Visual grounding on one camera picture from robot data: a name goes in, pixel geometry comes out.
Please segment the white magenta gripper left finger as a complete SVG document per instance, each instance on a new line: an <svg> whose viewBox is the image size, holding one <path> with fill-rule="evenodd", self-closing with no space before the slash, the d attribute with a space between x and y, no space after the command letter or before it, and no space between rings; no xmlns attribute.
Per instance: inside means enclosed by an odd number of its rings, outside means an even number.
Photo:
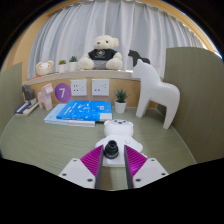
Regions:
<svg viewBox="0 0 224 224"><path fill-rule="evenodd" d="M84 188L99 189L103 156L104 148L98 146L81 159L71 159L59 176Z"/></svg>

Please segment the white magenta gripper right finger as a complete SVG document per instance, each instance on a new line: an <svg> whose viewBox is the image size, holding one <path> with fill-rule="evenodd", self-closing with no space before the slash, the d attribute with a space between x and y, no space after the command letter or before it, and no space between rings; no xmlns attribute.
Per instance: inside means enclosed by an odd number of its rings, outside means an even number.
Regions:
<svg viewBox="0 0 224 224"><path fill-rule="evenodd" d="M129 146L124 146L127 186L140 188L168 175L156 158L147 158Z"/></svg>

